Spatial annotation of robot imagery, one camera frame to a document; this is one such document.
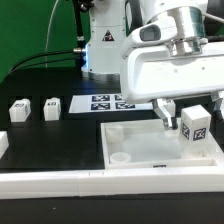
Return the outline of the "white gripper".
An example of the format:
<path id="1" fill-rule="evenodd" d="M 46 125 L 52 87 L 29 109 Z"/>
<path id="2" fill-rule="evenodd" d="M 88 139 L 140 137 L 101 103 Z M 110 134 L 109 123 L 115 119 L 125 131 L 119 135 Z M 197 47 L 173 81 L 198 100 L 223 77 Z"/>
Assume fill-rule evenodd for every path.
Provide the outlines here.
<path id="1" fill-rule="evenodd" d="M 176 130 L 176 105 L 168 99 L 213 92 L 215 115 L 224 121 L 224 42 L 205 44 L 199 55 L 173 57 L 166 43 L 176 33 L 173 26 L 152 23 L 135 29 L 126 38 L 120 70 L 124 100 L 132 104 L 153 100 L 153 110 L 164 128 Z"/>

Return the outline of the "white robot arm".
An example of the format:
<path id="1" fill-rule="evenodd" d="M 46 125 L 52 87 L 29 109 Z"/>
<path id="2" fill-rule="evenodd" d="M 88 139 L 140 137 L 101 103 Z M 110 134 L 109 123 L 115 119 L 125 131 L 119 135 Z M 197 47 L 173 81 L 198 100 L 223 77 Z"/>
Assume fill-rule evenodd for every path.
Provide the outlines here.
<path id="1" fill-rule="evenodd" d="M 85 0 L 91 37 L 83 74 L 118 79 L 128 103 L 151 102 L 175 129 L 175 99 L 209 95 L 224 120 L 224 0 Z"/>

